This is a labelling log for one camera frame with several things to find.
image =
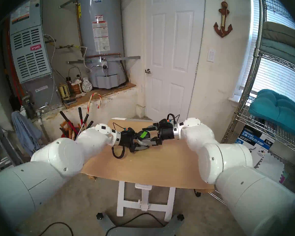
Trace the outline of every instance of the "window blinds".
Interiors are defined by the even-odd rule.
[[[292,17],[288,13],[288,11],[278,0],[265,1],[267,3],[267,21],[284,24],[290,28],[295,29],[295,22],[292,20]],[[258,35],[259,0],[253,0],[253,3],[254,15],[252,40],[245,73],[241,82],[241,87],[245,86],[248,78]],[[279,94],[285,95],[295,102],[295,72],[283,65],[262,58],[252,91],[258,92],[265,88],[274,90]]]

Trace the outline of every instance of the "white wall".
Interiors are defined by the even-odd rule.
[[[145,106],[145,0],[121,0],[121,16],[125,56],[141,56],[126,61],[126,70],[138,86],[137,104]]]
[[[206,0],[204,30],[199,64],[189,117],[198,117],[221,140],[234,113],[236,104],[232,96],[240,75],[250,29],[250,0],[226,0],[230,14],[226,27],[233,31],[226,37],[218,36],[213,28],[220,26],[222,0]],[[122,0],[122,21],[125,55],[141,54],[145,57],[145,0]],[[215,62],[207,62],[209,48],[216,50]],[[138,86],[138,103],[145,106],[145,62],[126,64],[131,81]]]
[[[120,91],[116,94],[105,96],[102,101],[102,105],[99,109],[97,106],[99,100],[92,102],[88,122],[94,121],[94,125],[98,123],[108,123],[108,121],[113,117],[123,117],[131,118],[136,115],[135,103],[133,100],[137,98],[137,87]],[[82,109],[83,117],[86,115],[87,103],[80,105]],[[64,122],[63,117],[60,115],[59,111],[67,116],[67,118],[77,126],[80,123],[78,106],[65,109],[58,108],[51,113],[43,116],[43,124],[51,140],[56,140],[61,137],[62,132],[60,131],[60,124]],[[36,126],[41,130],[38,122],[35,122]]]
[[[62,9],[58,6],[67,2],[68,0],[43,0],[43,31],[44,34],[51,35],[56,39],[56,45],[80,45],[79,34],[76,21],[75,4],[70,3]],[[53,53],[53,45],[47,44],[46,49],[48,52],[49,60]],[[68,70],[72,66],[78,66],[82,77],[87,77],[86,68],[83,64],[68,65],[66,61],[76,61],[83,59],[81,51],[77,48],[64,48],[56,49],[52,61],[53,67],[62,74],[63,77],[68,76]],[[80,74],[77,68],[70,70],[72,80]],[[55,82],[64,82],[63,78],[57,73],[55,75]]]
[[[197,117],[208,125],[220,141],[235,111],[232,96],[244,60],[250,29],[250,0],[226,0],[230,14],[226,28],[233,31],[221,38],[213,25],[221,24],[222,0],[206,0],[204,30],[198,69],[189,109],[189,117]],[[208,50],[216,50],[214,62],[208,62]]]

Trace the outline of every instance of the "bryant logo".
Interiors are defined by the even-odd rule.
[[[35,51],[35,50],[38,50],[38,49],[40,49],[41,48],[41,44],[39,44],[39,45],[35,45],[35,46],[31,46],[30,47],[30,50],[31,51]]]

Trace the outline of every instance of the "white door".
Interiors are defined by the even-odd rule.
[[[204,0],[146,0],[146,112],[187,118],[199,59]]]

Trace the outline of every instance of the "green label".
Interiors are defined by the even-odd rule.
[[[143,132],[143,134],[141,134],[140,138],[144,138],[148,133],[146,131]]]

